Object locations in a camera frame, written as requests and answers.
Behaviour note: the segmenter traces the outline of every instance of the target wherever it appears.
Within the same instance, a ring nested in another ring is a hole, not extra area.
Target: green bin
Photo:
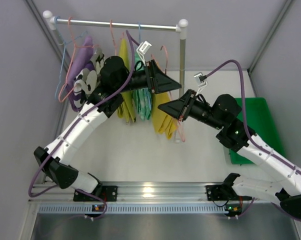
[[[237,103],[242,107],[242,99],[236,98]],[[281,155],[285,156],[280,137],[276,131],[266,100],[262,97],[246,98],[247,123],[270,147]],[[243,112],[238,117],[243,121]],[[252,164],[246,157],[238,155],[229,150],[232,164]]]

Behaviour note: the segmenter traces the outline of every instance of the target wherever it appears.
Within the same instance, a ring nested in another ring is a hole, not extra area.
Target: gray floor
[[[33,240],[298,240],[294,223],[269,204],[255,204],[239,220],[222,215],[106,215],[83,217],[42,214]]]

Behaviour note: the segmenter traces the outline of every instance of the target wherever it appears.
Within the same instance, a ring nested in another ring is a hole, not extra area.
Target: purple cloth
[[[85,38],[83,46],[93,46],[93,39],[91,36],[87,36]],[[67,93],[69,93],[72,90],[72,88],[74,87],[74,79],[81,72],[81,70],[85,68],[86,64],[88,64],[93,54],[94,54],[94,49],[92,47],[84,47],[78,50],[75,60],[73,61],[73,64],[71,65],[69,70],[67,85],[66,85]],[[72,92],[68,96],[68,99],[71,108],[75,112],[79,112],[81,109],[77,108],[74,105],[74,101],[78,101],[79,99],[81,99],[81,95],[78,94],[75,96],[74,93]]]

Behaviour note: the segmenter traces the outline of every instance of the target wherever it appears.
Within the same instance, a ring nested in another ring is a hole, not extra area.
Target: metal rod
[[[56,20],[57,24],[68,24],[68,19],[60,19]],[[75,20],[71,19],[70,23],[72,25],[80,25],[80,26],[95,26],[95,27],[110,27],[110,24],[114,28],[122,28],[122,29],[139,29],[138,24],[133,23],[119,23],[119,22],[106,22],[106,21],[86,21],[86,20]],[[160,31],[169,31],[169,32],[176,32],[178,27],[177,26],[164,26],[164,25],[147,25],[141,24],[140,29],[142,30],[160,30]]]
[[[269,46],[271,40],[273,39],[275,33],[277,32],[279,26],[281,25],[281,23],[283,22],[285,16],[287,15],[287,13],[289,12],[289,10],[291,9],[293,3],[295,2],[295,0],[286,0],[286,2],[284,3],[280,13],[278,14],[278,16],[276,17],[275,22],[273,23],[273,25],[271,26],[265,40],[263,41],[263,43],[261,44],[256,56],[254,57],[250,67],[248,68],[248,75],[251,75],[252,72],[254,71],[257,63],[260,61],[263,53],[265,52],[266,48]]]
[[[179,40],[179,54],[179,83],[181,84],[181,89],[179,89],[179,97],[181,97],[185,92],[186,39]]]

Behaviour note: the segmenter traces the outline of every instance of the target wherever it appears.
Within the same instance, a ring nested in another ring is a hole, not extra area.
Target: table surface
[[[185,73],[185,90],[197,89],[194,74]],[[245,96],[254,97],[246,71]],[[178,71],[168,75],[179,79]],[[218,71],[207,79],[201,92],[212,105],[221,94],[241,96],[237,71]],[[178,97],[174,91],[173,98]],[[77,113],[69,107],[64,129]],[[165,135],[155,134],[152,121],[126,124],[113,114],[100,125],[75,154],[71,166],[88,172],[101,181],[116,182],[222,182],[229,173],[239,173],[254,179],[273,180],[256,165],[231,164],[229,151],[215,137],[218,131],[192,118],[183,123],[186,141],[175,143]]]

